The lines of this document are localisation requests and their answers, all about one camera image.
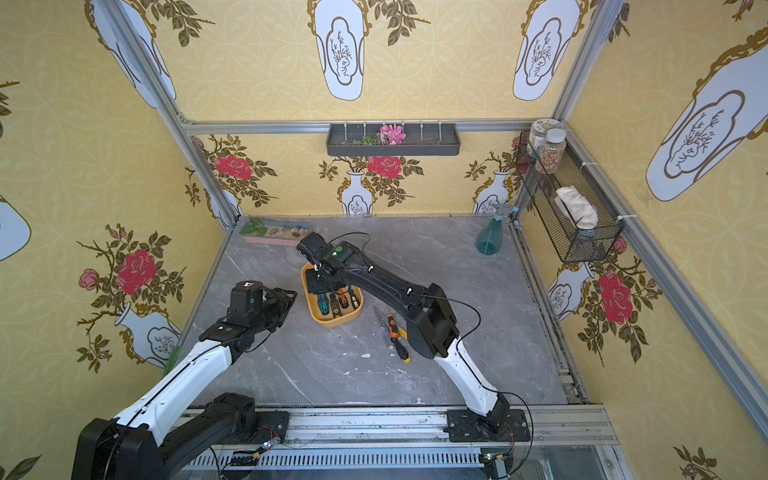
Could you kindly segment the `small orange black screwdriver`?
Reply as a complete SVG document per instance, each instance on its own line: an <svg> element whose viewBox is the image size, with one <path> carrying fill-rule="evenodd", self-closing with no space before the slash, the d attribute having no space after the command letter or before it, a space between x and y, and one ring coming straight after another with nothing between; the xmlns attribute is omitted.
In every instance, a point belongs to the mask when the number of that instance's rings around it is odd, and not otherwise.
<svg viewBox="0 0 768 480"><path fill-rule="evenodd" d="M349 298L347 297L347 291L344 289L338 289L336 292L338 302L342 309L346 309L350 306Z"/></svg>

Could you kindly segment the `green black screwdriver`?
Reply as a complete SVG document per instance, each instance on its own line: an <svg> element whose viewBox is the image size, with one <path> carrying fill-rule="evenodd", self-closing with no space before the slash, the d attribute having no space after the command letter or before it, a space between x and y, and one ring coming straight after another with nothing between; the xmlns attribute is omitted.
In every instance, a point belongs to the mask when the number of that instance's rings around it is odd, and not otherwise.
<svg viewBox="0 0 768 480"><path fill-rule="evenodd" d="M327 317L330 314L330 302L326 293L317 295L318 309L323 317Z"/></svg>

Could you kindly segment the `yellow plastic storage box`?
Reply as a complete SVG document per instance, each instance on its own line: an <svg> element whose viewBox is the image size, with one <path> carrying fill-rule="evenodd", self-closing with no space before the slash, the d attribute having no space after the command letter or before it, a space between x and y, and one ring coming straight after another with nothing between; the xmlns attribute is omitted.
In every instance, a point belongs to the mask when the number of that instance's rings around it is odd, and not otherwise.
<svg viewBox="0 0 768 480"><path fill-rule="evenodd" d="M362 307L364 305L364 296L360 288L354 287L356 294L359 296L361 301L361 307L358 310L353 311L350 306L346 309L341 308L342 316L338 318L333 318L331 314L331 309L330 309L330 314L327 317L323 317L318 309L317 295L321 293L326 293L329 297L330 293L336 294L338 289L335 291L327 290L324 292L320 292L318 272L314 269L314 266L310 263L307 263L303 266L301 270L301 280L302 280L302 285L304 289L306 303L309 308L310 316L319 325L325 328L334 328L357 319L362 313ZM345 287L342 287L341 289L344 289L348 292L349 287L353 287L353 286L345 286Z"/></svg>

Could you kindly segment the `large orange black screwdriver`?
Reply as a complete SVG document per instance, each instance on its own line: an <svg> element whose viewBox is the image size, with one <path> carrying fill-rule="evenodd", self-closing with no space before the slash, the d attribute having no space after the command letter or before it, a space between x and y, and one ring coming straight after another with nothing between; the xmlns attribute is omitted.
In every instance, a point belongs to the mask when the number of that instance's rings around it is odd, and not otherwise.
<svg viewBox="0 0 768 480"><path fill-rule="evenodd" d="M401 343L399 327L392 315L386 316L386 325L390 333L390 341L393 344L399 358L405 363L411 363L411 357L405 346Z"/></svg>

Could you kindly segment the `black yellow small screwdriver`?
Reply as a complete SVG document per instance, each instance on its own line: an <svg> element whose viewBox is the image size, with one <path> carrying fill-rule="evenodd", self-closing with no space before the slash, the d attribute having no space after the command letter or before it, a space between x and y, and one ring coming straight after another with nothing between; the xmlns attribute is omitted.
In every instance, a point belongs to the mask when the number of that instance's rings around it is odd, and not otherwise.
<svg viewBox="0 0 768 480"><path fill-rule="evenodd" d="M346 295L349 297L349 303L352 310L358 310L361 307L361 301L359 296L356 294L355 288L349 287Z"/></svg>

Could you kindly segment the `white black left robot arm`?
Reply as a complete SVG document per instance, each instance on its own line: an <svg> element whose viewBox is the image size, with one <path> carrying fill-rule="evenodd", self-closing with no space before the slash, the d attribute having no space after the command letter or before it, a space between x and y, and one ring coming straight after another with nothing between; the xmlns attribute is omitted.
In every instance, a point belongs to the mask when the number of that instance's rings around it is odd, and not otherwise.
<svg viewBox="0 0 768 480"><path fill-rule="evenodd" d="M200 393L243 354L255 337L285 322L292 290L241 281L224 317L208 327L189 354L152 389L114 418L95 419L80 433L75 479L170 479L221 441L257 441L262 450L286 436L285 411L258 412L253 398L224 393L183 425L176 422Z"/></svg>

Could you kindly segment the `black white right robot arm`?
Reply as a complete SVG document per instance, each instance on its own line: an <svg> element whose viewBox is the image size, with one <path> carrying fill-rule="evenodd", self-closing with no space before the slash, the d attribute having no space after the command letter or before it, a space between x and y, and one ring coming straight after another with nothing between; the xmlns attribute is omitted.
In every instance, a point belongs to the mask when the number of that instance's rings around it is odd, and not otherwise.
<svg viewBox="0 0 768 480"><path fill-rule="evenodd" d="M405 320L416 353L441 366L480 422L492 430L501 427L510 404L470 357L452 309L455 301L441 287L407 281L368 259L361 248L347 241L332 244L315 232L297 250L312 265L320 289L358 287L391 307Z"/></svg>

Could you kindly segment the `pink artificial flower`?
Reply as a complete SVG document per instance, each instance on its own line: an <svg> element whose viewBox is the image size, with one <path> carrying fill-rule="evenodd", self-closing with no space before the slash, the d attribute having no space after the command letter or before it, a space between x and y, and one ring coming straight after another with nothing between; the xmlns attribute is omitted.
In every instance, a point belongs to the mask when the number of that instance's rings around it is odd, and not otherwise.
<svg viewBox="0 0 768 480"><path fill-rule="evenodd" d="M404 126L400 124L383 124L377 133L382 145L401 145L406 137Z"/></svg>

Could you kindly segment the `teal spray bottle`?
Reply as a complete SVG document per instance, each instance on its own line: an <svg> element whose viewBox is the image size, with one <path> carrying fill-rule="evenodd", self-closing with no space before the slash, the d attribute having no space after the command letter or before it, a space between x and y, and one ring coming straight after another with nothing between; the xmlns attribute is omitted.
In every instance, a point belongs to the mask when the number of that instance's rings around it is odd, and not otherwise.
<svg viewBox="0 0 768 480"><path fill-rule="evenodd" d="M475 240L476 250L486 256L497 254L503 244L503 223L509 220L519 209L515 206L497 205L489 223L480 231Z"/></svg>

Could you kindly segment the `jar with white lid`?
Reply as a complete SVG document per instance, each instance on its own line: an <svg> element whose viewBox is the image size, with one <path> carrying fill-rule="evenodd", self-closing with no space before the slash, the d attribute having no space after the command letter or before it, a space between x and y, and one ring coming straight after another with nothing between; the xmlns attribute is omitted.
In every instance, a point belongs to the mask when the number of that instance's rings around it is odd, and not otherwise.
<svg viewBox="0 0 768 480"><path fill-rule="evenodd" d="M566 131L560 128L547 131L537 151L536 170L539 173L553 174L558 169L567 145L566 136Z"/></svg>

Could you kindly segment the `beige cloth bundle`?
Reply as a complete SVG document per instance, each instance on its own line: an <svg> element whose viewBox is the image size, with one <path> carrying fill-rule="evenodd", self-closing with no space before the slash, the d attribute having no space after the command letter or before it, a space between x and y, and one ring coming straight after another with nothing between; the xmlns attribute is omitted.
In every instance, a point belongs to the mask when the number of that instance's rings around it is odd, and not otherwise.
<svg viewBox="0 0 768 480"><path fill-rule="evenodd" d="M555 195L555 204L577 229L592 230L598 226L597 209L575 186L560 187Z"/></svg>

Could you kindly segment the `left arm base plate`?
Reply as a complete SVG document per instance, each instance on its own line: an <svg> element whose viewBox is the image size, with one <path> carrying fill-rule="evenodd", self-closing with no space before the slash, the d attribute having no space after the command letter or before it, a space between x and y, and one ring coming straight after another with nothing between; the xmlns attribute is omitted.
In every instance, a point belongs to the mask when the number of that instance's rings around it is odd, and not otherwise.
<svg viewBox="0 0 768 480"><path fill-rule="evenodd" d="M282 444L286 439L289 421L288 411L268 410L248 413L244 431L239 439L245 443L262 444L269 441L272 444Z"/></svg>

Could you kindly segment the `grey wall shelf tray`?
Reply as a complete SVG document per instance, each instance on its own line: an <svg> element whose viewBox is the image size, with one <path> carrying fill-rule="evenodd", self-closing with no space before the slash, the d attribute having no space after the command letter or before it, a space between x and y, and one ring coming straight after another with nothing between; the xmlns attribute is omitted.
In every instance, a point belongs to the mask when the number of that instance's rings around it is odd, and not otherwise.
<svg viewBox="0 0 768 480"><path fill-rule="evenodd" d="M332 123L329 156L456 156L462 141L455 123L436 121Z"/></svg>

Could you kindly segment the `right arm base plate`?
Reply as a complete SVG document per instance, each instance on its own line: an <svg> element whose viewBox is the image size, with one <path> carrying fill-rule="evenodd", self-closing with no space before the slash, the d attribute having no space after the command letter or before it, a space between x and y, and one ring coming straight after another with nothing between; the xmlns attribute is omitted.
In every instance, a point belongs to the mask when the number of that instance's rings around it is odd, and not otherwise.
<svg viewBox="0 0 768 480"><path fill-rule="evenodd" d="M469 409L446 412L443 429L451 442L525 442L532 437L530 423L520 409L508 409L499 418L488 419Z"/></svg>

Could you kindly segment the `aluminium corner post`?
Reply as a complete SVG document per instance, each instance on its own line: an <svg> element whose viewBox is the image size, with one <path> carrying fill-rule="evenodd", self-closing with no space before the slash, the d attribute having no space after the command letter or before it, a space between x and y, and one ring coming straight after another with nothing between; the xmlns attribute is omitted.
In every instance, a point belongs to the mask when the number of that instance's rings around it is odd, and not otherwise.
<svg viewBox="0 0 768 480"><path fill-rule="evenodd" d="M152 47L151 34L138 27L140 14L123 1L95 1L93 5L94 25L104 44L119 60L137 92L157 110L208 192L212 213L224 229L232 229L239 211L224 194L201 148L185 129L162 56Z"/></svg>

